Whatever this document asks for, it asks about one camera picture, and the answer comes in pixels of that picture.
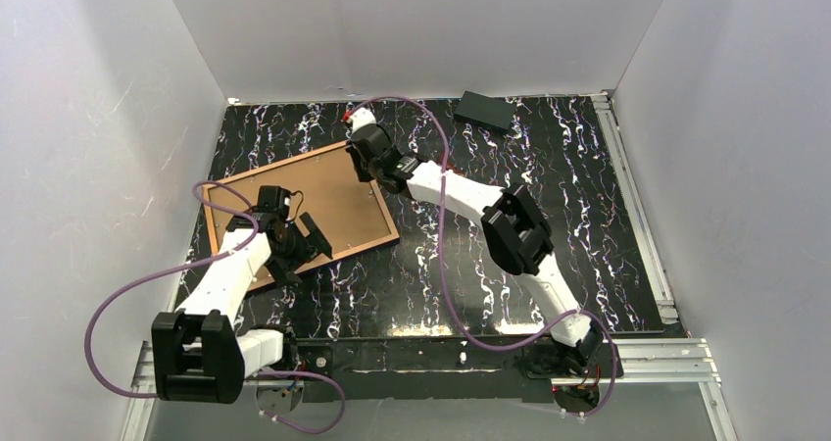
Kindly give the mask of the black rectangular box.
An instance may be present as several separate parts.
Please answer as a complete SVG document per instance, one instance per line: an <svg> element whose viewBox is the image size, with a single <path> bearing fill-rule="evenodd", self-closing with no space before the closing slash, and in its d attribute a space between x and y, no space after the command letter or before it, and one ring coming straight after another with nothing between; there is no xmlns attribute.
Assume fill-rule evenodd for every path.
<svg viewBox="0 0 831 441"><path fill-rule="evenodd" d="M453 112L457 123L466 123L498 133L506 133L513 126L515 105L472 91L465 91Z"/></svg>

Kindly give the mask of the aluminium rail right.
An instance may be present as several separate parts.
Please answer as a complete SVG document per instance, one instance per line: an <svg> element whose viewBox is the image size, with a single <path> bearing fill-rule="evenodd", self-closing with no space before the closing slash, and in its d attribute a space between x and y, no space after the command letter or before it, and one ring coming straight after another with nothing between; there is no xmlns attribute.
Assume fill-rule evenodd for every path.
<svg viewBox="0 0 831 441"><path fill-rule="evenodd" d="M641 258L657 303L663 324L677 324L680 317L662 265L650 225L645 214L637 185L632 175L620 126L613 111L612 99L607 92L591 94L591 103L611 155L615 176L620 185L626 210L634 229Z"/></svg>

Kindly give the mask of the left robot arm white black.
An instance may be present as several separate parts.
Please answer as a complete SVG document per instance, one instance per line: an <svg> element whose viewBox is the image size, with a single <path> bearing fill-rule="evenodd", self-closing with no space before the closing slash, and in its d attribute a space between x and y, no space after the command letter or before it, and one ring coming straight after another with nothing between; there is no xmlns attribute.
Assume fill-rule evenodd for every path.
<svg viewBox="0 0 831 441"><path fill-rule="evenodd" d="M233 214L220 253L193 293L151 325L157 395L166 401L230 404L263 368L290 365L292 334L281 326L237 335L234 321L267 270L275 285L299 282L298 270L332 248L311 215L291 215L293 192L260 188L257 202Z"/></svg>

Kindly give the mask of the blue photo frame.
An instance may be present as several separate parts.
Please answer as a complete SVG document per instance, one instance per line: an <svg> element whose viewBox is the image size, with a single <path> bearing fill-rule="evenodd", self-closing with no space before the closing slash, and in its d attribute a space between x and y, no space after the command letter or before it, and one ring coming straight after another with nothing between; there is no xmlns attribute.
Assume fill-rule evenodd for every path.
<svg viewBox="0 0 831 441"><path fill-rule="evenodd" d="M220 252L234 219L230 211L253 212L266 186L292 193L284 216L294 221L301 235L310 233L301 222L301 215L307 214L331 245L330 256L317 255L299 266L298 274L400 238L379 185L374 180L359 181L347 143L341 141L201 186L199 194L216 205L204 208L213 254Z"/></svg>

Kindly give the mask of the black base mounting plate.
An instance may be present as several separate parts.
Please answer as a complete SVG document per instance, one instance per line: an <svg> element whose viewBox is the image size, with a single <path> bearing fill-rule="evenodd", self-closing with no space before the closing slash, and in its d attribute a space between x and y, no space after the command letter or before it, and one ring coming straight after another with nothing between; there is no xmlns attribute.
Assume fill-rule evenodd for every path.
<svg viewBox="0 0 831 441"><path fill-rule="evenodd" d="M634 340L602 344L585 369L572 369L565 348L549 337L510 352L490 352L461 337L300 339L281 375L251 384L270 405L348 400L512 399L551 403L574 394L593 404L611 380L649 378L633 353Z"/></svg>

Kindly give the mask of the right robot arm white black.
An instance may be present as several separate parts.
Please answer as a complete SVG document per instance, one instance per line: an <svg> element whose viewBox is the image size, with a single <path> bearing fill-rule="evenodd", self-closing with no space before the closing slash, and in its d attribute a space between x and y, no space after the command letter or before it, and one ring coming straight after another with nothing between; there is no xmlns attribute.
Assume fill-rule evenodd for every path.
<svg viewBox="0 0 831 441"><path fill-rule="evenodd" d="M411 200L443 205L478 226L492 261L515 276L542 314L560 318L550 333L565 369L583 372L594 361L603 334L577 312L578 302L565 282L554 253L552 229L527 187L501 188L442 172L439 164L416 153L403 154L374 121L349 121L347 151L359 181L377 181L385 190Z"/></svg>

